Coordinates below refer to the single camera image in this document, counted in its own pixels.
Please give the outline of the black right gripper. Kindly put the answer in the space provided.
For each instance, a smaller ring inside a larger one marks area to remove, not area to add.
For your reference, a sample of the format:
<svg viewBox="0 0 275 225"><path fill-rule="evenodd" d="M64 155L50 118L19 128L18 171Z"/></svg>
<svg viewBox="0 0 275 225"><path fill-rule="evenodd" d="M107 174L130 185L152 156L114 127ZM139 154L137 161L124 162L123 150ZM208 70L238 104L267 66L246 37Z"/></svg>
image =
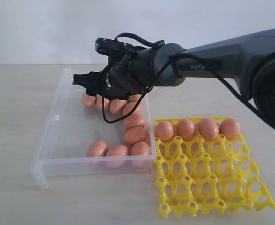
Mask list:
<svg viewBox="0 0 275 225"><path fill-rule="evenodd" d="M100 95L109 100L128 99L132 95L142 94L144 86L136 80L130 63L120 61L99 72L74 74L72 84L86 86L89 96Z"/></svg>

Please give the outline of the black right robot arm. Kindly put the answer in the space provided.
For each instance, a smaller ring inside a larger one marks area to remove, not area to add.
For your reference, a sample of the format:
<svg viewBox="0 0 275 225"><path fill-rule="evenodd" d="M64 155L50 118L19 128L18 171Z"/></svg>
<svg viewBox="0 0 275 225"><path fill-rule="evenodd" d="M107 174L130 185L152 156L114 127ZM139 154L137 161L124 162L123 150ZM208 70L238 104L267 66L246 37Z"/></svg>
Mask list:
<svg viewBox="0 0 275 225"><path fill-rule="evenodd" d="M248 109L275 130L275 29L184 49L147 41L133 33L98 38L95 51L108 57L99 72L75 74L73 84L108 100L144 97L153 87L175 87L186 78L218 79Z"/></svg>

